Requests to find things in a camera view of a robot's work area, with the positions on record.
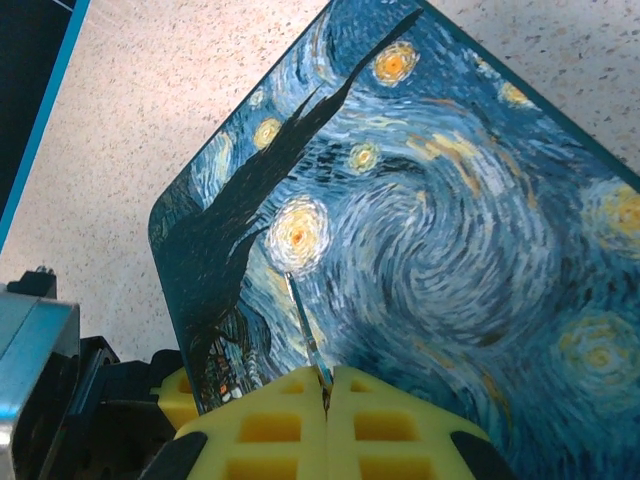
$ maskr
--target painted moon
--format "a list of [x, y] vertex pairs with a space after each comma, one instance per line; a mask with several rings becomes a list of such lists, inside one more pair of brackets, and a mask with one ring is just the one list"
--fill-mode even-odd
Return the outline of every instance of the painted moon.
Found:
[[267, 232], [266, 247], [281, 272], [308, 273], [319, 263], [330, 242], [329, 215], [317, 200], [290, 200]]

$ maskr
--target notebook cover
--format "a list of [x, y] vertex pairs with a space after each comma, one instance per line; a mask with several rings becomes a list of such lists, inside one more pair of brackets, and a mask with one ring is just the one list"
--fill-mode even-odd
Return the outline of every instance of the notebook cover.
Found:
[[640, 471], [640, 181], [433, 7], [335, 0], [155, 204], [200, 411], [325, 359], [520, 478]]

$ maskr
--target black plastic part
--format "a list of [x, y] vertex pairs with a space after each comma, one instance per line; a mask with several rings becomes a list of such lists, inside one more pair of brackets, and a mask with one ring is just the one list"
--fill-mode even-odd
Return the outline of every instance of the black plastic part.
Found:
[[57, 279], [52, 272], [25, 272], [17, 282], [9, 282], [7, 292], [55, 299], [58, 295]]
[[491, 443], [467, 432], [453, 432], [451, 440], [476, 480], [517, 480]]
[[186, 480], [206, 443], [204, 432], [191, 432], [165, 444], [140, 480]]
[[104, 338], [93, 337], [82, 340], [81, 364], [77, 401], [47, 478], [136, 479], [175, 435], [149, 390], [182, 367], [180, 352], [120, 363]]

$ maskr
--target speckled countertop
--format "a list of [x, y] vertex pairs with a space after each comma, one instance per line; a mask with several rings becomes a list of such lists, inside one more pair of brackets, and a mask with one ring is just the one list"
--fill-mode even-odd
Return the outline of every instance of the speckled countertop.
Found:
[[[147, 241], [156, 198], [325, 0], [92, 0], [2, 257], [40, 264], [124, 360], [176, 342]], [[637, 0], [434, 5], [640, 172]]]

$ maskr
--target yellow foam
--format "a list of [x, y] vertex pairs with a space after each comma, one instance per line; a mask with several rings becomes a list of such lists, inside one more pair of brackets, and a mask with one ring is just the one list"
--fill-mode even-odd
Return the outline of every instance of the yellow foam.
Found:
[[488, 440], [479, 427], [355, 368], [334, 375], [330, 480], [474, 480], [450, 434]]
[[313, 368], [300, 368], [188, 423], [207, 434], [189, 479], [326, 480], [326, 415]]
[[160, 410], [176, 430], [198, 418], [198, 409], [184, 367], [166, 377], [160, 388], [152, 388], [150, 393], [158, 395]]
[[357, 369], [335, 369], [325, 414], [306, 367], [188, 423], [207, 443], [189, 480], [474, 480], [451, 433], [473, 423]]

